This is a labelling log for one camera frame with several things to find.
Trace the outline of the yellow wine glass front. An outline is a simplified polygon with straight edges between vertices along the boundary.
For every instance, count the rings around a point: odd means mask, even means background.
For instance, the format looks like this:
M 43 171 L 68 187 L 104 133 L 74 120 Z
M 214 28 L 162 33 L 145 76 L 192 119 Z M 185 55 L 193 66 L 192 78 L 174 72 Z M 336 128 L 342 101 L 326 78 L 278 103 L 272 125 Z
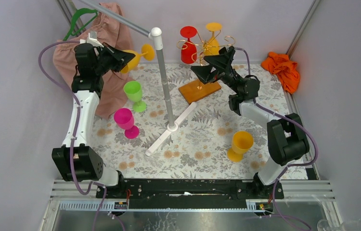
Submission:
M 134 50 L 124 50 L 124 52 L 132 53 L 135 55 L 134 58 L 124 68 L 120 71 L 120 73 L 126 74 L 129 71 L 133 70 L 135 67 L 138 66 L 141 57 L 143 57 L 147 61 L 152 61 L 155 57 L 155 51 L 150 44 L 144 44 L 141 49 L 141 53 L 138 53 Z

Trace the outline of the yellow wine glass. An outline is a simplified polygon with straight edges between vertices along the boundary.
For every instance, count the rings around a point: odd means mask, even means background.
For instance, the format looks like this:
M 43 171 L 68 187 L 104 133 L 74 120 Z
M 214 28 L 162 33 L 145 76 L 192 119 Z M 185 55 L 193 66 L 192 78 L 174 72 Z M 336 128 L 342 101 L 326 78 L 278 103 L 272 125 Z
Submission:
M 133 70 L 135 67 L 138 66 L 141 57 L 143 57 L 147 61 L 152 61 L 155 57 L 155 51 L 150 44 L 144 44 L 141 49 L 141 53 L 138 53 L 134 50 L 124 50 L 124 52 L 132 53 L 135 55 L 134 58 L 124 68 L 120 71 L 120 73 L 126 74 L 129 71 Z
M 220 50 L 219 42 L 217 41 L 217 36 L 220 34 L 222 29 L 222 24 L 217 22 L 211 22 L 206 25 L 206 29 L 211 32 L 211 37 L 204 45 L 204 56 L 208 55 L 218 55 Z
M 240 162 L 253 144 L 254 139 L 250 133 L 238 131 L 232 137 L 231 148 L 227 151 L 227 157 L 233 162 Z

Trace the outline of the green wine glass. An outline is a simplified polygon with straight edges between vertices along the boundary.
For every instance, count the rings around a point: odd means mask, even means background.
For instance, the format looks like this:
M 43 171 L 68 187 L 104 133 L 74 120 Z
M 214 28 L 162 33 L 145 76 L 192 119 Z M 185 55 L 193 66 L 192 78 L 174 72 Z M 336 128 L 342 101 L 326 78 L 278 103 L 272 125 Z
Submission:
M 142 86 L 138 81 L 129 81 L 123 88 L 127 98 L 133 102 L 132 109 L 135 112 L 143 112 L 146 110 L 146 103 L 142 100 Z

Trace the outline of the pink wine glass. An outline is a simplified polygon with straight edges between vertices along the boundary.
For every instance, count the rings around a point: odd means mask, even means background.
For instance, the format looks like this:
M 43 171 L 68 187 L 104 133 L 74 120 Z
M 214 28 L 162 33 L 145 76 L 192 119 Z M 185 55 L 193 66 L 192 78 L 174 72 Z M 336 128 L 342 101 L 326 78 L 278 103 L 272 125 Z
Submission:
M 139 128 L 135 125 L 135 120 L 133 113 L 128 108 L 118 109 L 114 116 L 114 121 L 116 124 L 124 130 L 124 135 L 128 139 L 134 139 L 138 137 L 140 131 Z

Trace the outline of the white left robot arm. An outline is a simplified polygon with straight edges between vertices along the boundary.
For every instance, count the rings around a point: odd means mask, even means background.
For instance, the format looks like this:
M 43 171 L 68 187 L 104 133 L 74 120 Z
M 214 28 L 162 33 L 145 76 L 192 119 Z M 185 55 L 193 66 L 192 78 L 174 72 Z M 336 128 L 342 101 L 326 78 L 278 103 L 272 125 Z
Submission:
M 107 186 L 107 191 L 119 198 L 126 191 L 125 184 L 119 180 L 120 172 L 104 167 L 103 159 L 90 145 L 90 138 L 103 75 L 121 71 L 135 55 L 107 43 L 97 46 L 80 43 L 74 52 L 77 64 L 71 84 L 73 111 L 62 146 L 52 150 L 52 159 L 64 181 L 91 180 Z

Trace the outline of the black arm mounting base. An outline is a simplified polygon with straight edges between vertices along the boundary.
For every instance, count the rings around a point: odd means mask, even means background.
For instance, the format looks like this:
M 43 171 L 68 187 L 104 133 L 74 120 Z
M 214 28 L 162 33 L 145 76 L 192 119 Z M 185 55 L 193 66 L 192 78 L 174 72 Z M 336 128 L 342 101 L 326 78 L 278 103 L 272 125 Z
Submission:
M 255 180 L 125 179 L 108 186 L 107 199 L 123 199 L 131 209 L 240 209 L 246 200 L 284 199 L 281 183 Z

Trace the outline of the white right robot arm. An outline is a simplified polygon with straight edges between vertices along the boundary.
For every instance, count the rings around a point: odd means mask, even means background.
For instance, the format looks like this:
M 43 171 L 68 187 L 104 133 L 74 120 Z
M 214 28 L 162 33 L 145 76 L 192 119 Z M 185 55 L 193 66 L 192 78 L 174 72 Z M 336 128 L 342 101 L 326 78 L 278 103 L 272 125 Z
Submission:
M 242 77 L 232 67 L 236 50 L 234 46 L 222 48 L 218 55 L 204 57 L 206 65 L 194 65 L 190 69 L 203 84 L 222 81 L 234 92 L 228 99 L 230 110 L 266 129 L 270 157 L 255 174 L 252 186 L 256 197 L 265 198 L 283 170 L 309 152 L 309 142 L 299 115 L 280 115 L 256 101 L 260 80 L 252 74 Z

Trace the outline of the red wine glass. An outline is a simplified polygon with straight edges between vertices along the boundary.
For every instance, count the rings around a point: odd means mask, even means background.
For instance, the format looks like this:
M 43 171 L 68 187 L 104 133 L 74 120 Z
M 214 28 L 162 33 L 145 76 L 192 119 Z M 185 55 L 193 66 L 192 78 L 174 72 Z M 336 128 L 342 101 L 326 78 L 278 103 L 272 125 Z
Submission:
M 185 64 L 193 64 L 197 59 L 197 49 L 191 38 L 196 36 L 197 29 L 193 26 L 184 26 L 180 30 L 180 34 L 186 38 L 181 47 L 181 61 Z

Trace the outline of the wooden rack base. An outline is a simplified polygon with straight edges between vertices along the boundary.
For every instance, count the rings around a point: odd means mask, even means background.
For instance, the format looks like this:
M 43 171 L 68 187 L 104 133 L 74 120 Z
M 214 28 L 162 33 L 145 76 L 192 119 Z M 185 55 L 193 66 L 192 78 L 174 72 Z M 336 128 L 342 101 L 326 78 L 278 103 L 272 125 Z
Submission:
M 186 85 L 179 87 L 179 92 L 188 104 L 197 102 L 221 89 L 221 85 L 217 82 L 203 84 L 196 79 Z

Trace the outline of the pink cloth garment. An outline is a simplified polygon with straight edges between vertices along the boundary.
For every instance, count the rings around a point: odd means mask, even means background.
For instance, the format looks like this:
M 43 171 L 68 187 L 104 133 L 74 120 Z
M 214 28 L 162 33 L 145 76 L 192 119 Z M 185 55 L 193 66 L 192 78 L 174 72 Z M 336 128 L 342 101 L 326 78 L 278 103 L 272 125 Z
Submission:
M 103 13 L 98 14 L 89 29 L 77 38 L 70 40 L 79 41 L 80 39 L 86 39 L 90 31 L 97 33 L 97 39 L 101 43 L 105 42 L 122 51 L 134 49 L 130 29 Z M 53 64 L 70 87 L 75 75 L 75 66 L 77 65 L 74 52 L 75 46 L 75 43 L 57 45 L 53 53 Z M 122 74 L 109 71 L 103 75 L 104 85 L 95 114 L 103 119 L 109 119 L 113 113 L 122 108 L 128 100 L 123 87 L 132 80 L 133 78 L 128 73 Z

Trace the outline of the white clothes stand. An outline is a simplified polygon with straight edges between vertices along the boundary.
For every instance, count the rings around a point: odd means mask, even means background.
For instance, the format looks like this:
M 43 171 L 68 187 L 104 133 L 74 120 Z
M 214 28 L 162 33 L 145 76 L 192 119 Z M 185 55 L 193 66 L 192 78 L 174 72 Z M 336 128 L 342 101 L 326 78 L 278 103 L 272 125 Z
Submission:
M 167 70 L 165 65 L 165 58 L 163 52 L 163 39 L 162 39 L 162 30 L 158 27 L 153 27 L 152 29 L 146 29 L 141 27 L 140 25 L 130 21 L 129 19 L 112 12 L 111 10 L 101 6 L 99 3 L 96 3 L 92 0 L 82 0 L 87 6 L 92 7 L 93 9 L 117 20 L 118 22 L 124 24 L 135 32 L 148 37 L 153 41 L 154 49 L 157 55 L 157 62 L 160 71 L 161 83 L 163 87 L 164 100 L 167 109 L 168 115 L 168 125 L 165 132 L 145 151 L 147 156 L 151 156 L 157 149 L 160 147 L 163 142 L 170 137 L 170 135 L 179 129 L 179 126 L 183 123 L 183 121 L 188 117 L 188 115 L 193 112 L 193 110 L 197 107 L 197 103 L 191 103 L 180 115 L 178 118 L 174 117 L 170 90 L 168 86 L 168 77 Z

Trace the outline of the orange crumpled cloth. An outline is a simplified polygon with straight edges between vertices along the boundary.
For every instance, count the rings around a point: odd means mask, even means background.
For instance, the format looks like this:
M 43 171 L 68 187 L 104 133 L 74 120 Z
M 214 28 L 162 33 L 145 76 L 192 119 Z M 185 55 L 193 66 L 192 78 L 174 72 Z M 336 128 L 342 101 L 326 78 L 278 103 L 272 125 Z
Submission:
M 290 94 L 297 91 L 300 83 L 300 73 L 297 70 L 297 62 L 291 61 L 287 54 L 271 51 L 261 63 L 261 67 L 277 76 L 283 90 Z

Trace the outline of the aluminium front frame rail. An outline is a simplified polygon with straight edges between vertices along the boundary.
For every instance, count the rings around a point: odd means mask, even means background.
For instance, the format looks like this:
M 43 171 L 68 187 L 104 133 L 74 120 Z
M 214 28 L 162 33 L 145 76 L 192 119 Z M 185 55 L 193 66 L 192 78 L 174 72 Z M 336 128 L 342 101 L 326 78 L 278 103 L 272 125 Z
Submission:
M 342 218 L 330 182 L 284 180 L 282 200 L 238 199 L 222 194 L 146 194 L 132 186 L 129 199 L 102 198 L 93 186 L 81 195 L 74 184 L 56 180 L 41 231 L 316 231 Z

